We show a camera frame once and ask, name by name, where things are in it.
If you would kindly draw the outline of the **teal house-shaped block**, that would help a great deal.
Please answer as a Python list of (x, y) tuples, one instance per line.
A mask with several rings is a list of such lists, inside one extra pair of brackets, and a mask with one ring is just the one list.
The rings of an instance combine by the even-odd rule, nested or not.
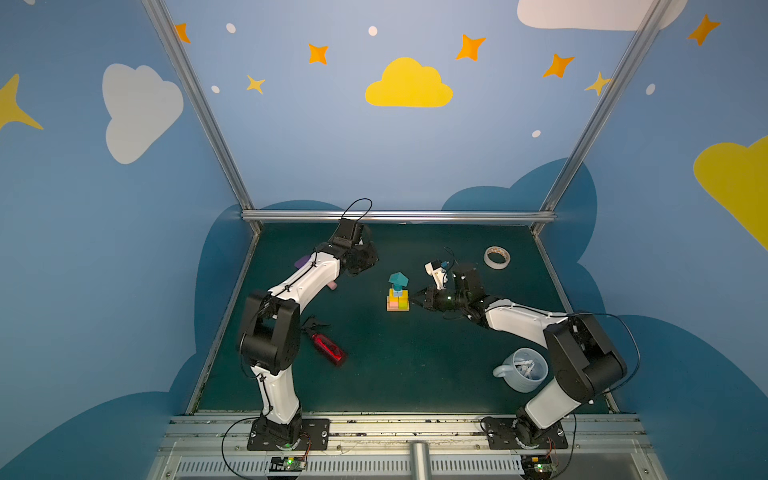
[(389, 283), (394, 286), (401, 286), (403, 289), (407, 287), (409, 279), (402, 272), (396, 272), (390, 275)]

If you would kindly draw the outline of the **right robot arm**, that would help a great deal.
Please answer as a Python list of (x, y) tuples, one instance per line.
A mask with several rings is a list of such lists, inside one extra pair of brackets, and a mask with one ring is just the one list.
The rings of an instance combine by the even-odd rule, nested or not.
[(466, 275), (455, 287), (430, 286), (414, 301), (438, 312), (458, 312), (472, 323), (545, 348), (552, 379), (516, 413), (518, 437), (528, 443), (568, 414), (622, 381), (628, 367), (593, 313), (556, 313), (488, 295)]

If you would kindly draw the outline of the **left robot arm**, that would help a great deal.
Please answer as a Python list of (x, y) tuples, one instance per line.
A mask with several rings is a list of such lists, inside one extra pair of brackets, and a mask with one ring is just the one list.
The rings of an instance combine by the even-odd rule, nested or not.
[(304, 308), (341, 273), (357, 275), (377, 261), (371, 242), (348, 248), (323, 243), (285, 281), (248, 295), (235, 348), (254, 374), (263, 401), (254, 425), (258, 448), (264, 442), (290, 447), (300, 439), (302, 410), (292, 366), (300, 348)]

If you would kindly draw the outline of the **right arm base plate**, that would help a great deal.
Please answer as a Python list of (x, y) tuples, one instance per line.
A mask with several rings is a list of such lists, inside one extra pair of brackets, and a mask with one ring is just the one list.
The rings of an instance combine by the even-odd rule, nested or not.
[(486, 416), (480, 420), (480, 427), (491, 450), (548, 450), (569, 447), (567, 435), (560, 422), (547, 429), (541, 429), (526, 419)]

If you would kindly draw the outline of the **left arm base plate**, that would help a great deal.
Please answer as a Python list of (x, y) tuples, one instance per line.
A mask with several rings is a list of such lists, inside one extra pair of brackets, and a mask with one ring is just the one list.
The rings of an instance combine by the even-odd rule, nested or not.
[(258, 418), (253, 422), (246, 448), (248, 451), (324, 451), (328, 448), (330, 421), (301, 419), (299, 423), (279, 424)]

